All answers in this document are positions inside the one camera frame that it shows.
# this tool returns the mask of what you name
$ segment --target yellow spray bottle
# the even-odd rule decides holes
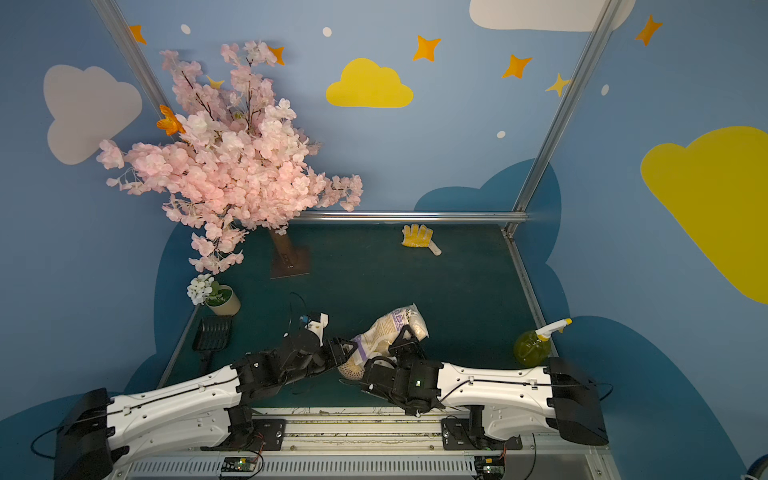
[[[571,319],[558,320],[538,330],[523,333],[512,348],[515,358],[521,365],[529,368],[540,365],[552,351],[552,342],[549,341],[552,332],[560,330],[560,333],[563,333],[565,326],[571,323],[573,323]]]

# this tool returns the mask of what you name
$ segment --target work glove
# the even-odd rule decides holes
[[[405,225],[402,228],[402,244],[406,247],[428,247],[435,255],[442,253],[432,241],[432,229],[427,228],[426,225],[419,226],[417,223],[410,227]]]

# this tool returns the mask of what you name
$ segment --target plastic bag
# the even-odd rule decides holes
[[[415,304],[393,310],[376,320],[367,332],[352,339],[357,343],[357,351],[339,367],[341,374],[350,380],[361,380],[369,358],[390,356],[389,346],[400,334],[403,325],[410,325],[419,340],[429,336],[424,318]]]

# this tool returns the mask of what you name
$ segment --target floor mat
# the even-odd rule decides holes
[[[415,303],[424,316],[429,338],[422,342],[430,359],[475,368],[514,369],[512,344],[534,329],[515,266],[496,225],[436,225],[433,240],[442,249],[435,257],[426,248],[400,245],[401,225],[294,225],[296,246],[312,251],[312,273],[270,279],[273,244],[259,229],[243,244],[245,260],[217,276],[242,302],[233,322],[230,345],[217,352],[220,368],[244,353],[280,344],[293,310],[292,329],[303,313],[329,315],[326,336],[352,339],[381,315]],[[192,351],[202,306],[166,385],[195,378],[199,357]],[[254,407],[383,406],[386,403],[339,382],[338,372],[286,386]]]

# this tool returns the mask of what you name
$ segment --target white flower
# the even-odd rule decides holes
[[[214,291],[214,288],[211,286],[213,282],[214,278],[210,273],[198,275],[190,281],[190,284],[187,286],[187,296],[192,299],[194,305],[200,305]]]

